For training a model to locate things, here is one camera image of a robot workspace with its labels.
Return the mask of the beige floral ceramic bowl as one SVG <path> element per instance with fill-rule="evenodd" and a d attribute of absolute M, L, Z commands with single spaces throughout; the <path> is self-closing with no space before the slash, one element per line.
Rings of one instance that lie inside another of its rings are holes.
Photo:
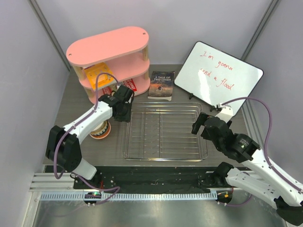
<path fill-rule="evenodd" d="M 104 121 L 100 125 L 98 125 L 92 132 L 92 135 L 102 135 L 104 134 L 108 129 L 108 121 Z"/>

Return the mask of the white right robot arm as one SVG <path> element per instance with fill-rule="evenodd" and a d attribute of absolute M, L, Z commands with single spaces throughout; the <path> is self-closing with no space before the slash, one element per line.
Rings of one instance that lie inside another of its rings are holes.
<path fill-rule="evenodd" d="M 280 167 L 269 164 L 264 151 L 245 134 L 233 133 L 230 120 L 222 114 L 211 116 L 200 113 L 192 125 L 192 133 L 204 130 L 203 139 L 211 141 L 215 148 L 229 159 L 235 160 L 252 170 L 260 180 L 243 173 L 238 168 L 222 162 L 212 174 L 212 181 L 220 186 L 235 186 L 265 201 L 276 209 L 286 222 L 299 226 L 303 223 L 303 185 Z"/>

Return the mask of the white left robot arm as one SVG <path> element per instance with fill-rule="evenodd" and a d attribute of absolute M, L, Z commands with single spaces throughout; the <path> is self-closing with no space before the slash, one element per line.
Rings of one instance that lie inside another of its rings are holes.
<path fill-rule="evenodd" d="M 121 85 L 113 95 L 102 95 L 95 105 L 77 120 L 49 132 L 45 156 L 57 166 L 84 178 L 91 189 L 100 185 L 97 169 L 82 157 L 80 145 L 100 124 L 110 118 L 118 122 L 130 122 L 134 91 Z"/>

